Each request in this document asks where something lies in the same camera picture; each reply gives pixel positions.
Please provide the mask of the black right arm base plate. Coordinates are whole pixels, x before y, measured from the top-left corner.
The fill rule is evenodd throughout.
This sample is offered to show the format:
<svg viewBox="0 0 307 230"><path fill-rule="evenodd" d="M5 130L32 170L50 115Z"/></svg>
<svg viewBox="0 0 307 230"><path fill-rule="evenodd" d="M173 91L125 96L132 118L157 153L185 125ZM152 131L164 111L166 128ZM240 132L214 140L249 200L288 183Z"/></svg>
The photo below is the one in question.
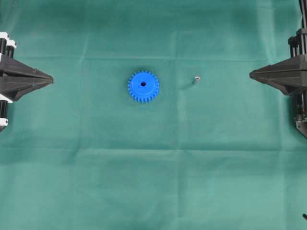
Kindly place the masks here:
<svg viewBox="0 0 307 230"><path fill-rule="evenodd" d="M295 122L296 129L307 138L307 121L296 121Z"/></svg>

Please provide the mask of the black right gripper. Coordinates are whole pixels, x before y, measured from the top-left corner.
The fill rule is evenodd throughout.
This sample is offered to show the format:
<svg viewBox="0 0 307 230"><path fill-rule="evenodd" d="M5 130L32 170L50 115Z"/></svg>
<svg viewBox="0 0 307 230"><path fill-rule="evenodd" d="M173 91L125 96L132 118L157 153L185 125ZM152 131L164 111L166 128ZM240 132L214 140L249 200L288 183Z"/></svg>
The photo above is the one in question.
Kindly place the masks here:
<svg viewBox="0 0 307 230"><path fill-rule="evenodd" d="M291 58L253 70L251 79L278 89L292 96L293 110L297 122L307 121L307 29L302 28L296 36L288 39ZM261 74L292 72L289 78L267 78Z"/></svg>

